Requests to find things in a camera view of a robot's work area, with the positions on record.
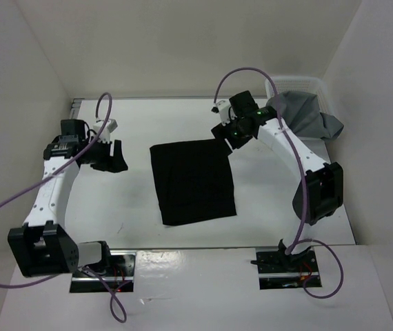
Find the black skirt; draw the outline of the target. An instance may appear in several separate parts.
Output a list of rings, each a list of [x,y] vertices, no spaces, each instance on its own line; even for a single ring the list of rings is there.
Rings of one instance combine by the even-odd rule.
[[[179,226],[236,215],[231,149],[218,139],[150,148],[163,225]]]

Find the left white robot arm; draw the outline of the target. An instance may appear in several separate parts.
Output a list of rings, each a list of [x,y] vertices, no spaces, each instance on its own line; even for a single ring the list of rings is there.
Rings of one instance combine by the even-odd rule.
[[[8,233],[8,243],[25,277],[74,273],[83,266],[103,276],[113,266],[105,241],[76,243],[65,231],[70,192],[80,167],[118,173],[128,170],[121,141],[112,141],[114,119],[97,120],[92,129],[78,119],[61,121],[61,134],[43,152],[45,183],[20,228]]]

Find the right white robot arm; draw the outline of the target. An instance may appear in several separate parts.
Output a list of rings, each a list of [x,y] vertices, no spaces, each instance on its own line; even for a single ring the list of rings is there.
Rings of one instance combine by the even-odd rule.
[[[343,205],[343,168],[337,162],[326,162],[293,133],[282,116],[279,96],[260,107],[251,93],[244,91],[229,100],[214,102],[212,111],[221,119],[212,134],[230,152],[256,139],[295,176],[298,187],[292,208],[299,224],[294,233],[279,241],[277,256],[281,268],[295,270],[310,251],[320,220],[332,216]]]

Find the grey skirt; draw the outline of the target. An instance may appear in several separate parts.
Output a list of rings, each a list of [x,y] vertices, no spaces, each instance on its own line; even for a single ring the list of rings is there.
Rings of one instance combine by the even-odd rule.
[[[298,137],[333,141],[344,129],[335,116],[321,112],[316,94],[285,91],[279,94],[279,101],[272,97],[266,105],[279,106],[284,121]]]

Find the white plastic laundry basket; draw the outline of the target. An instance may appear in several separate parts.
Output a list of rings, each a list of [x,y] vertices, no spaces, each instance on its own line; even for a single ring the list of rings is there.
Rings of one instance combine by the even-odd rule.
[[[272,81],[278,93],[286,91],[308,92],[317,96],[320,111],[335,116],[333,101],[323,80],[307,76],[274,76]]]

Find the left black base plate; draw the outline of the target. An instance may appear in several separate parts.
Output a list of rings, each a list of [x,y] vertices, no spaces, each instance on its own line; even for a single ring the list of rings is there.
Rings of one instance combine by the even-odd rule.
[[[111,290],[133,292],[136,252],[112,250],[108,266],[104,269],[90,268],[97,273]],[[71,278],[70,293],[104,293],[105,286],[91,271],[77,270]]]

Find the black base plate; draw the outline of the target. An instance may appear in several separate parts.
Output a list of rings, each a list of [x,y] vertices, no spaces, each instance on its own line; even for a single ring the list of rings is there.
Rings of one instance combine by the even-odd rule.
[[[257,267],[259,287],[261,290],[283,290],[322,286],[319,267],[313,249],[289,261],[276,248],[257,248],[251,264]]]
[[[136,252],[112,250],[108,266],[104,269],[90,268],[97,273],[111,290],[133,292]],[[77,270],[71,278],[70,293],[104,293],[105,286],[91,271]]]

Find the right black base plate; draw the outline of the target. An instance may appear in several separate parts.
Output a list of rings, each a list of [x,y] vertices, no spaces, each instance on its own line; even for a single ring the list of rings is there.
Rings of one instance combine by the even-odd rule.
[[[259,287],[261,290],[283,290],[322,286],[319,267],[313,249],[289,261],[276,248],[257,248],[251,264],[257,267]]]

